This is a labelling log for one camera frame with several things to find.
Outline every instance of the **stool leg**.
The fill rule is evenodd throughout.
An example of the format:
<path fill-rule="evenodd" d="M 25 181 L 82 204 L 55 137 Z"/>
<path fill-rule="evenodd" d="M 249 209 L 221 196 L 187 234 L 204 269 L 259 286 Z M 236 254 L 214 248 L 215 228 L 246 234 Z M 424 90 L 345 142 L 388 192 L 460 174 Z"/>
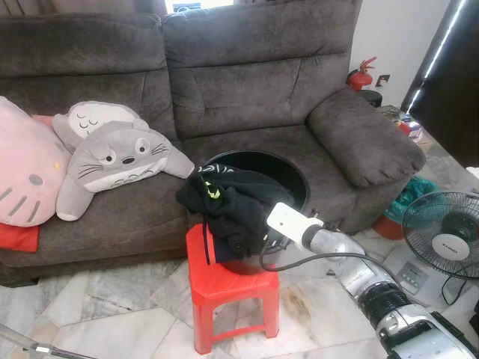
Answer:
<path fill-rule="evenodd" d="M 271 290 L 263 296 L 263 321 L 266 338 L 274 338 L 279 331 L 279 291 Z"/>
<path fill-rule="evenodd" d="M 195 321 L 195 349 L 203 355 L 213 347 L 213 309 L 207 305 L 193 304 Z"/>

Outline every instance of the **red fire extinguisher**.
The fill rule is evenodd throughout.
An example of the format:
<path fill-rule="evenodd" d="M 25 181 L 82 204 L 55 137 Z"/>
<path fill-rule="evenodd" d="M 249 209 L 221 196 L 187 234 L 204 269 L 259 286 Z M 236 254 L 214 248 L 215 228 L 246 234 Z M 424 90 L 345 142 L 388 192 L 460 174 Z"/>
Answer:
<path fill-rule="evenodd" d="M 369 64 L 376 59 L 377 57 L 374 56 L 369 60 L 362 61 L 359 65 L 359 70 L 354 70 L 347 76 L 347 84 L 351 86 L 353 90 L 359 91 L 363 86 L 369 85 L 373 82 L 373 76 L 367 73 L 367 69 L 374 68 L 369 66 Z"/>

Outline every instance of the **wall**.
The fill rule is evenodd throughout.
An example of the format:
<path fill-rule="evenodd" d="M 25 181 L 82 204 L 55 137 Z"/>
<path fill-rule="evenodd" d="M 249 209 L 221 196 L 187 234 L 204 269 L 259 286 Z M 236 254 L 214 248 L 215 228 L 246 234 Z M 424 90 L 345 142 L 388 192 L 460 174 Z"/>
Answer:
<path fill-rule="evenodd" d="M 350 69 L 377 56 L 370 70 L 371 90 L 383 105 L 402 103 L 450 0 L 363 0 L 354 33 Z M 389 83 L 375 88 L 377 76 Z"/>

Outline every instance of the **sofa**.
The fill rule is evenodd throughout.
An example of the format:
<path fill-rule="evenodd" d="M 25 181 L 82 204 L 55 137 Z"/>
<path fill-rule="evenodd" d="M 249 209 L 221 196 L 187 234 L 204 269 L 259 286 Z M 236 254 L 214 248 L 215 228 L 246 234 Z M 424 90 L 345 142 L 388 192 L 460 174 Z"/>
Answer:
<path fill-rule="evenodd" d="M 369 227 L 425 159 L 345 85 L 360 1 L 268 1 L 176 13 L 0 19 L 0 95 L 30 114 L 79 101 L 128 105 L 195 164 L 229 150 L 274 153 L 308 181 L 304 209 Z M 0 251 L 0 285 L 184 257 L 195 217 L 184 181 L 158 174 L 51 218 L 37 253 Z"/>

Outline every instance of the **fan guard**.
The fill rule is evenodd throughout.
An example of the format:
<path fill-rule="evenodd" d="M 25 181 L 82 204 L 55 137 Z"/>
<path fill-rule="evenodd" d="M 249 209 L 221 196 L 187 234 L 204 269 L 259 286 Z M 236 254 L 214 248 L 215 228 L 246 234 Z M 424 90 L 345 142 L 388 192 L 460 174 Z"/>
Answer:
<path fill-rule="evenodd" d="M 412 202 L 403 216 L 404 238 L 415 255 L 444 273 L 464 279 L 479 278 L 478 228 L 479 196 L 465 192 L 426 194 Z M 462 253 L 439 255 L 439 246 L 449 247 L 448 240 L 450 247 L 458 245 Z"/>

